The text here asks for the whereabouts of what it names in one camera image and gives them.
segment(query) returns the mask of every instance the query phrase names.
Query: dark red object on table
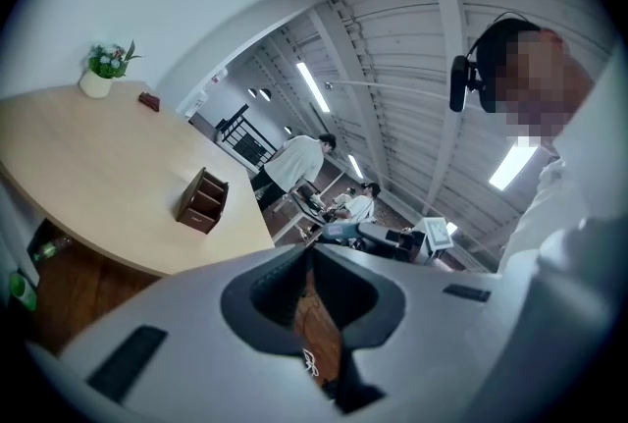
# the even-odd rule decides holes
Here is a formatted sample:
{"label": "dark red object on table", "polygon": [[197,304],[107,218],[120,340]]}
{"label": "dark red object on table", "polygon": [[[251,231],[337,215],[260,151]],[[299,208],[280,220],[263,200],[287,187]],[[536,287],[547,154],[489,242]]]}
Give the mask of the dark red object on table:
{"label": "dark red object on table", "polygon": [[150,107],[156,113],[159,112],[159,97],[151,95],[147,91],[142,91],[139,97],[137,97],[137,100]]}

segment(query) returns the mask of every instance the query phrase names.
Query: black hair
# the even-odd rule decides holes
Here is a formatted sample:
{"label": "black hair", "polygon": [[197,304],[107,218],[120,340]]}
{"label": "black hair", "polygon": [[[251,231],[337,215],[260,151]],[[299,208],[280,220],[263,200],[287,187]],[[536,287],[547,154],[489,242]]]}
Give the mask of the black hair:
{"label": "black hair", "polygon": [[326,144],[330,144],[332,150],[336,149],[336,136],[333,133],[323,133],[318,136],[318,139],[321,142],[325,142]]}
{"label": "black hair", "polygon": [[369,184],[366,185],[366,187],[370,187],[371,188],[371,193],[373,194],[374,198],[377,198],[378,194],[380,194],[380,192],[382,192],[382,188],[377,183],[369,183]]}
{"label": "black hair", "polygon": [[538,31],[541,28],[532,22],[520,19],[505,19],[495,22],[482,34],[475,58],[480,78],[495,100],[495,78],[497,68],[505,66],[508,43],[519,32]]}

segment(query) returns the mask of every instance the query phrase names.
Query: black railing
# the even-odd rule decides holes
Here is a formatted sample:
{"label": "black railing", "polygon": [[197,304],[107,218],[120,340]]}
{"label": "black railing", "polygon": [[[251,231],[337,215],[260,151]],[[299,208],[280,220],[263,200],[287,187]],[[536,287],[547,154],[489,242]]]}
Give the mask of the black railing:
{"label": "black railing", "polygon": [[248,106],[243,106],[230,120],[221,122],[217,130],[223,133],[223,142],[230,145],[246,161],[261,168],[273,157],[277,148],[242,116],[246,109]]}

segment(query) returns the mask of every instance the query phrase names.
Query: ceiling light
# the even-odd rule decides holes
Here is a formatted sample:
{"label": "ceiling light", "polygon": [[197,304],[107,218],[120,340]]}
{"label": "ceiling light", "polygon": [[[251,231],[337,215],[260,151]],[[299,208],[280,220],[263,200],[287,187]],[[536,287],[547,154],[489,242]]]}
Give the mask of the ceiling light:
{"label": "ceiling light", "polygon": [[312,75],[307,70],[307,66],[303,64],[303,62],[299,62],[298,64],[296,64],[296,68],[299,69],[299,71],[301,72],[301,75],[303,76],[305,82],[310,88],[312,95],[314,95],[314,98],[318,102],[318,105],[321,106],[321,111],[323,111],[324,113],[329,113],[330,107],[327,105],[327,102],[325,102],[321,90],[318,89],[318,86],[316,85],[316,81],[314,80],[314,78],[312,78]]}
{"label": "ceiling light", "polygon": [[453,235],[457,229],[458,227],[455,224],[447,223],[447,232],[449,233],[449,236]]}
{"label": "ceiling light", "polygon": [[364,179],[362,172],[360,172],[360,167],[357,166],[357,161],[355,161],[355,158],[351,156],[350,154],[348,156],[349,156],[349,161],[351,162],[351,165],[353,165],[353,170],[355,170],[355,173],[357,174],[357,177],[359,177],[360,179]]}
{"label": "ceiling light", "polygon": [[517,144],[514,144],[508,151],[508,154],[506,154],[506,157],[503,158],[501,165],[499,165],[489,183],[503,191],[526,166],[526,163],[530,161],[536,150],[536,145],[532,147],[518,147]]}

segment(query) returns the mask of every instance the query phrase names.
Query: potted plant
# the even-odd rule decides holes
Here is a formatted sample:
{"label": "potted plant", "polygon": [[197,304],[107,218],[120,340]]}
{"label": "potted plant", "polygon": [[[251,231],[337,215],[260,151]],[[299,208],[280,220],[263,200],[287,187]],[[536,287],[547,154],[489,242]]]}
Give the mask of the potted plant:
{"label": "potted plant", "polygon": [[87,70],[78,82],[83,93],[91,98],[106,97],[114,78],[127,73],[127,66],[134,58],[135,43],[131,41],[129,51],[118,44],[97,44],[91,47],[87,58]]}

